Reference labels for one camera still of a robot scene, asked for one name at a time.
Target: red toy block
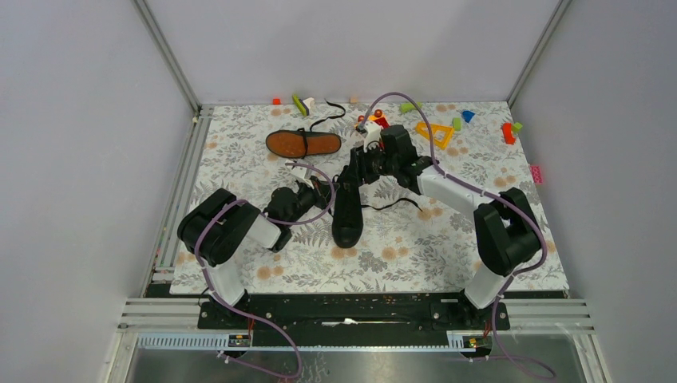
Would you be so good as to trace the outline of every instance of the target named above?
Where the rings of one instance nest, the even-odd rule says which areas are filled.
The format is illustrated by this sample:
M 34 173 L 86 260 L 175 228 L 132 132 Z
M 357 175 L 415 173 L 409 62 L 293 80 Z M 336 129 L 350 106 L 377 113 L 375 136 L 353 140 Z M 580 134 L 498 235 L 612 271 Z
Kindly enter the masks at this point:
M 505 143 L 508 145 L 515 144 L 515 137 L 513 137 L 513 125 L 509 122 L 503 124 L 503 138 L 505 138 Z

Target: green toy block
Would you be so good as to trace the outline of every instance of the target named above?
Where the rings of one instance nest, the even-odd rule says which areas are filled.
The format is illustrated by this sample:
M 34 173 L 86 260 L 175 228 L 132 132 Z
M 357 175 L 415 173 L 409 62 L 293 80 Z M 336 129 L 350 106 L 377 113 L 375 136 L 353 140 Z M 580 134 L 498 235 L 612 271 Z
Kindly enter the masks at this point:
M 423 106 L 420 102 L 417 102 L 416 104 L 417 104 L 418 106 Z M 414 104 L 412 104 L 412 103 L 410 103 L 410 102 L 406 102 L 406 103 L 404 103 L 404 104 L 400 104 L 400 112 L 402 112 L 402 113 L 411 112 L 411 111 L 414 110 L 414 109 L 416 109 L 416 108 L 414 107 Z
M 304 117 L 307 116 L 308 114 L 310 114 L 310 110 L 309 110 L 308 107 L 303 103 L 303 101 L 301 101 L 301 99 L 299 98 L 299 96 L 296 96 L 295 94 L 292 94 L 292 95 L 291 95 L 291 99 L 294 101 L 294 104 L 296 105 L 296 108 L 299 108 L 299 111 L 301 112 L 301 114 L 303 114 Z
M 455 132 L 460 132 L 461 131 L 461 118 L 460 117 L 454 117 L 452 120 L 452 126 L 453 130 Z

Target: metal frame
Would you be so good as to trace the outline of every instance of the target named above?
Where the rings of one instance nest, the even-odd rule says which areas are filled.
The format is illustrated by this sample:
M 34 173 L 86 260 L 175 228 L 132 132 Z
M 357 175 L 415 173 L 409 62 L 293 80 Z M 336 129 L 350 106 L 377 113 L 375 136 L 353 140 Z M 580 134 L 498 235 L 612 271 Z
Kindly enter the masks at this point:
M 174 77 L 176 84 L 179 85 L 181 93 L 184 95 L 186 101 L 191 106 L 192 111 L 197 114 L 200 110 L 200 101 L 192 91 L 192 87 L 188 83 L 188 79 L 186 78 L 184 71 L 181 70 L 179 62 L 174 56 L 172 49 L 169 48 L 167 39 L 164 38 L 162 30 L 160 30 L 160 27 L 157 25 L 155 16 L 153 16 L 148 3 L 145 0 L 132 0 L 132 3 L 139 12 L 141 19 L 146 25 L 146 28 L 148 28 L 148 33 L 150 34 L 157 49 L 160 51 L 160 54 L 162 55 L 164 62 L 167 64 L 169 72 Z
M 543 53 L 543 49 L 550 42 L 552 33 L 560 24 L 560 20 L 564 16 L 564 13 L 567 11 L 569 5 L 571 5 L 571 2 L 572 0 L 560 0 L 557 3 L 557 6 L 555 6 L 555 11 L 552 12 L 552 16 L 550 17 L 550 20 L 548 20 L 548 24 L 545 25 L 543 33 L 538 39 L 536 46 L 534 46 L 533 51 L 531 52 L 531 55 L 525 64 L 525 67 L 520 73 L 520 76 L 517 78 L 515 86 L 513 86 L 513 90 L 511 90 L 510 94 L 508 95 L 509 108 L 512 108 L 513 105 L 515 105 L 515 100 L 517 99 L 517 96 L 520 95 L 520 91 L 522 90 L 522 87 L 524 87 L 525 81 L 527 78 L 529 78 L 529 74 L 531 74 L 534 65 L 538 62 L 540 55 Z
M 572 0 L 560 0 L 548 20 L 542 35 L 525 63 L 509 97 L 510 108 L 519 96 L 524 83 L 538 62 L 555 28 L 564 16 Z M 194 119 L 184 144 L 180 166 L 173 182 L 172 195 L 157 235 L 144 289 L 151 282 L 171 282 L 173 279 L 178 239 L 176 229 L 188 210 L 193 184 L 197 175 L 204 142 L 216 105 L 201 105 L 188 83 L 176 57 L 162 34 L 157 21 L 145 0 L 132 0 L 151 37 L 167 64 L 180 91 L 191 108 L 200 115 Z M 609 382 L 610 376 L 600 352 L 595 328 L 582 299 L 504 299 L 511 330 L 502 334 L 567 334 L 576 345 L 585 377 L 592 382 Z M 180 349 L 212 349 L 220 347 L 224 336 L 243 333 L 246 330 L 199 330 L 197 328 L 200 308 L 197 298 L 130 298 L 125 305 L 113 345 L 111 362 L 105 371 L 104 381 L 123 383 L 132 365 L 133 355 L 139 347 L 180 347 Z M 308 348 L 322 351 L 462 351 L 459 340 L 463 335 L 477 334 L 469 331 L 448 331 L 450 347 L 323 347 Z M 291 349 L 257 348 L 265 350 Z
M 200 166 L 200 158 L 207 139 L 209 125 L 212 121 L 214 108 L 203 107 L 186 136 L 179 168 L 174 176 L 172 195 L 164 210 L 164 216 L 158 229 L 155 247 L 152 249 L 150 264 L 144 274 L 141 296 L 151 282 L 171 282 L 176 262 L 178 238 L 176 229 L 180 217 L 188 212 L 188 204 L 192 194 L 193 184 Z
M 511 330 L 501 334 L 567 334 L 576 347 L 588 382 L 610 382 L 608 368 L 583 299 L 503 299 Z M 222 350 L 228 334 L 245 334 L 241 330 L 200 330 L 197 298 L 130 298 L 118 325 L 117 352 L 108 382 L 124 382 L 133 352 L 138 348 Z M 460 352 L 463 335 L 473 331 L 447 331 L 448 347 L 300 347 L 302 351 L 370 351 L 370 352 Z M 291 347 L 256 347 L 252 350 L 285 351 Z

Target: blue toy block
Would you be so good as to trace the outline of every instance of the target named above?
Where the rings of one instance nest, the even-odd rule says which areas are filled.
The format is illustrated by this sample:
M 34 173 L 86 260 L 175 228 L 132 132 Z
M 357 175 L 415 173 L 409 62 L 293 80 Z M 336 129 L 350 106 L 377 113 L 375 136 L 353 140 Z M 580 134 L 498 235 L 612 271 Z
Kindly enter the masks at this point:
M 463 116 L 463 120 L 465 120 L 465 122 L 470 122 L 470 120 L 475 117 L 475 113 L 472 113 L 469 110 L 464 110 L 463 113 L 461 113 L 461 116 Z

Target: yellow triangle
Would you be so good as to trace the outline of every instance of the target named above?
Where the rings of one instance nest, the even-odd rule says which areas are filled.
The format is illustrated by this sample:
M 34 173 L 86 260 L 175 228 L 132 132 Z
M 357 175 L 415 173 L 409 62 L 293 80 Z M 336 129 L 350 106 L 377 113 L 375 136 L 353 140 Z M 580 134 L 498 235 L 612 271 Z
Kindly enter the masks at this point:
M 449 144 L 449 141 L 451 141 L 451 136 L 453 135 L 453 128 L 450 126 L 444 126 L 444 125 L 435 125 L 435 124 L 430 124 L 430 127 L 433 129 L 433 137 L 437 135 L 437 132 L 443 131 L 445 132 L 445 136 L 442 137 L 441 140 L 434 139 L 433 142 L 442 149 L 446 149 L 446 145 Z M 428 127 L 426 127 L 426 123 L 421 121 L 416 125 L 416 132 L 420 134 L 421 136 L 424 136 L 428 140 L 430 137 L 428 136 Z

